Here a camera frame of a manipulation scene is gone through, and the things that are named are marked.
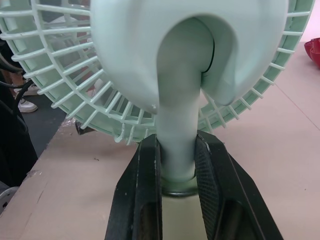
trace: white sneaker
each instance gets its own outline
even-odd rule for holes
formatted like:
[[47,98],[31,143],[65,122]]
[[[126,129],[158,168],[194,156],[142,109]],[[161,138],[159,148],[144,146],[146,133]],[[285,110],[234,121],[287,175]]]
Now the white sneaker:
[[29,102],[23,98],[20,100],[20,102],[18,104],[18,108],[21,113],[33,113],[34,111],[36,111],[38,109],[37,105],[35,105],[34,103]]
[[[16,94],[19,94],[21,88],[15,88],[14,91]],[[23,94],[23,96],[36,96],[38,95],[39,88],[33,83],[28,90]]]

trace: floor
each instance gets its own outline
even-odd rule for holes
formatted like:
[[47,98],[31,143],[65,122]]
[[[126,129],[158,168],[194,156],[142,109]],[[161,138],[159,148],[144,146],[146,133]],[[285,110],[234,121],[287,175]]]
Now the floor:
[[[320,37],[319,18],[316,0],[302,41]],[[286,240],[320,236],[319,92],[320,69],[302,42],[264,98],[214,131]],[[135,150],[100,132],[79,136],[65,121],[0,216],[0,240],[104,239],[115,186]]]
[[35,152],[40,157],[65,119],[66,113],[60,108],[51,108],[52,102],[45,95],[27,96],[25,99],[38,107],[35,112],[24,113],[23,118],[28,126]]

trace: mint green fan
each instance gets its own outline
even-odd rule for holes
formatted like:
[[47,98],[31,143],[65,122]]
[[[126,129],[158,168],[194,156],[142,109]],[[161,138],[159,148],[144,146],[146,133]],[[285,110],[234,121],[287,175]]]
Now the mint green fan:
[[[82,122],[82,128],[91,127],[113,135],[116,142],[123,140],[128,144],[155,133],[154,115],[122,95],[108,70],[102,68],[92,41],[90,2],[41,3],[39,0],[0,1],[0,37],[13,51],[12,59],[22,65],[24,77],[35,82],[39,94],[45,94],[53,102],[53,108],[59,107],[67,113],[67,118]],[[213,133],[219,126],[225,128],[228,121],[239,119],[240,113],[250,110],[258,98],[263,98],[264,91],[274,85],[275,78],[295,52],[313,4],[314,0],[289,1],[285,29],[274,58],[245,94],[229,105],[221,105],[201,93],[199,130]]]

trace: light green plastic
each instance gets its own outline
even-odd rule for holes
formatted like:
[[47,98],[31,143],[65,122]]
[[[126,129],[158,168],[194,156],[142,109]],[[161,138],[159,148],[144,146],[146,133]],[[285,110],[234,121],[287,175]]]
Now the light green plastic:
[[[108,73],[101,70],[99,59],[95,56],[93,45],[88,42],[87,47],[78,49],[67,55],[54,56],[57,50],[78,46],[81,39],[74,33],[64,33],[64,25],[68,25],[71,31],[79,33],[90,32],[88,19],[75,20],[74,16],[89,16],[89,6],[70,5],[67,0],[62,0],[62,7],[43,6],[37,0],[2,0],[0,1],[0,28],[1,38],[7,40],[15,54],[26,77],[32,78],[42,92],[53,102],[53,107],[59,107],[68,114],[83,123],[83,127],[89,126],[98,131],[114,136],[119,142],[126,140],[140,141],[150,134],[155,133],[155,118],[147,112],[130,104],[116,89],[109,84]],[[290,0],[288,18],[285,32],[279,43],[279,49],[275,54],[271,65],[263,77],[254,86],[254,90],[247,92],[241,99],[229,106],[217,106],[209,101],[200,109],[198,129],[212,132],[219,126],[233,118],[239,118],[239,114],[245,109],[251,109],[264,91],[273,84],[278,74],[285,67],[288,59],[294,53],[297,44],[309,20],[314,0]],[[42,14],[49,12],[64,13],[65,22],[44,23]],[[56,30],[58,34],[49,34],[48,30]],[[62,39],[68,44],[61,44]],[[92,73],[101,74],[96,83],[96,90],[103,93],[93,100],[94,96],[88,95],[88,89],[92,84],[77,89],[82,82],[79,70],[72,72],[77,64],[86,61]]]

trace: red bowl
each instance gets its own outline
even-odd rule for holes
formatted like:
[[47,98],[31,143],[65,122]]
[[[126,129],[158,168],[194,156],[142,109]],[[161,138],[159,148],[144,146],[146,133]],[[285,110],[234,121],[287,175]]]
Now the red bowl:
[[317,45],[315,52],[317,52],[317,51],[318,51],[318,46],[319,46],[319,48],[320,48],[320,37],[311,39],[310,41],[308,41],[308,42],[306,42],[306,43],[304,44],[304,49],[305,49],[305,51],[306,51],[306,54],[308,54],[309,58],[311,58],[310,50],[311,50],[312,48],[314,48],[314,44],[315,44],[315,43],[316,43],[316,45]]
[[308,41],[304,44],[304,49],[306,51],[306,54],[308,54],[309,58],[311,58],[310,50],[314,47],[314,42]]
[[320,68],[320,51],[316,52],[314,48],[311,48],[310,55],[312,61]]
[[320,53],[320,38],[316,38],[312,42],[313,42],[313,51],[315,53]]

